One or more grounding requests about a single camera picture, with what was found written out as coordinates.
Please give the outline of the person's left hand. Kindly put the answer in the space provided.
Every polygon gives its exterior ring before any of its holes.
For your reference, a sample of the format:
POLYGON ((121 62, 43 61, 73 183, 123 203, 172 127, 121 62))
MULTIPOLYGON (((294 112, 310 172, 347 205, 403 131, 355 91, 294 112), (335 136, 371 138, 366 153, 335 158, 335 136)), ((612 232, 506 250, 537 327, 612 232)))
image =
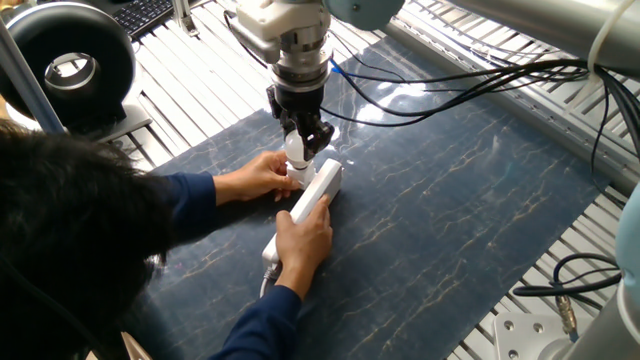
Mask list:
POLYGON ((263 152, 240 169, 216 176, 214 183, 218 205, 253 200, 269 192, 280 201, 300 188, 300 183, 287 175, 284 150, 263 152))

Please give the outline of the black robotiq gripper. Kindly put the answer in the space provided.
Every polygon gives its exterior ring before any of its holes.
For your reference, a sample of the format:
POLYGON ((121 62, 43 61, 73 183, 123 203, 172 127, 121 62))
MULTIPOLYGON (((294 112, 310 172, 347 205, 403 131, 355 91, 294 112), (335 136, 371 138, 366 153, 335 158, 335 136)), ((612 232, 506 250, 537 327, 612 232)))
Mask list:
POLYGON ((296 123, 305 161, 311 161, 329 145, 335 128, 323 121, 320 115, 325 94, 323 86, 311 91, 296 92, 280 85, 271 85, 266 93, 271 114, 279 121, 284 138, 295 130, 296 123))

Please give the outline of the person's right hand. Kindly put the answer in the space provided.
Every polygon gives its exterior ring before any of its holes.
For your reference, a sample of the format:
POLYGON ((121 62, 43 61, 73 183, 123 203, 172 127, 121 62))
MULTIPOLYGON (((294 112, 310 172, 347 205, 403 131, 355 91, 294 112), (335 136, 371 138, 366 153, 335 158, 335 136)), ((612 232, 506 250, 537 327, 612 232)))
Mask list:
POLYGON ((276 216, 276 250, 282 265, 277 286, 292 290, 304 300, 314 274, 328 257, 333 229, 329 213, 330 198, 323 195, 307 218, 296 224, 287 211, 276 216))

